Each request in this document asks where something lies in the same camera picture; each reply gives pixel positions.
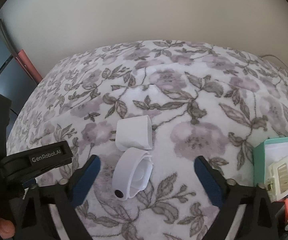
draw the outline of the pink object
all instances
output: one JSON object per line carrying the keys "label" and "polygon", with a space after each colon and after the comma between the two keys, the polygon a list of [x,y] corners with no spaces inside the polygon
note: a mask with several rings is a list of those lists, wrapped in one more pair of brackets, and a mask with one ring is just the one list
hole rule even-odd
{"label": "pink object", "polygon": [[18,54],[19,58],[22,60],[22,62],[25,64],[24,70],[29,73],[29,76],[35,80],[36,83],[40,83],[42,81],[42,76],[40,73],[36,70],[36,68],[33,66],[32,62],[24,52],[24,50],[20,50]]}

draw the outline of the floral fabric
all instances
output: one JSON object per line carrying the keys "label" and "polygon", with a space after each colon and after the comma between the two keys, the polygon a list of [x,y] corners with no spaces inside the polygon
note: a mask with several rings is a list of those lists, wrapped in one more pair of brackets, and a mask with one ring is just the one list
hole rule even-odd
{"label": "floral fabric", "polygon": [[[154,163],[147,188],[121,202],[111,192],[120,152],[110,131],[148,114]],[[101,171],[76,208],[93,239],[202,239],[213,207],[193,161],[203,155],[226,178],[252,185],[253,147],[288,136],[288,72],[247,52],[206,43],[138,41],[61,60],[14,124],[8,154],[67,140],[70,165],[39,177],[69,178],[88,157]],[[60,234],[63,226],[55,215]]]}

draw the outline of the finger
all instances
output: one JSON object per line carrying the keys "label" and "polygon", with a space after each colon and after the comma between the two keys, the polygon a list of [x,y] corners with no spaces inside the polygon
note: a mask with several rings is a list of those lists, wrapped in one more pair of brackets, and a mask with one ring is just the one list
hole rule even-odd
{"label": "finger", "polygon": [[14,236],[14,233],[15,233],[15,227],[13,223],[9,220],[0,218],[0,236],[3,239],[11,238]]}

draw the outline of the wall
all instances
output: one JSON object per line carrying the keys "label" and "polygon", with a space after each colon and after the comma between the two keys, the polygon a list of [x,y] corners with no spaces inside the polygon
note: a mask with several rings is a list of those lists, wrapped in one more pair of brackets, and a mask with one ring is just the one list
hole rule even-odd
{"label": "wall", "polygon": [[288,65],[285,0],[8,0],[0,12],[42,76],[62,58],[125,41],[204,41]]}

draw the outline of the blue gripper pad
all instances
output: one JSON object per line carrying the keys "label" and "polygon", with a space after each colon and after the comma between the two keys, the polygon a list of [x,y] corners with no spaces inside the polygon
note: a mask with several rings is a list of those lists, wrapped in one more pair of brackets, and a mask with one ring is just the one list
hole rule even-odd
{"label": "blue gripper pad", "polygon": [[83,204],[97,174],[100,172],[100,166],[100,158],[96,155],[92,155],[82,168],[74,172],[81,172],[82,174],[74,183],[71,192],[69,193],[72,197],[70,203],[73,207]]}
{"label": "blue gripper pad", "polygon": [[223,205],[222,189],[198,157],[194,161],[194,170],[212,205],[221,208]]}

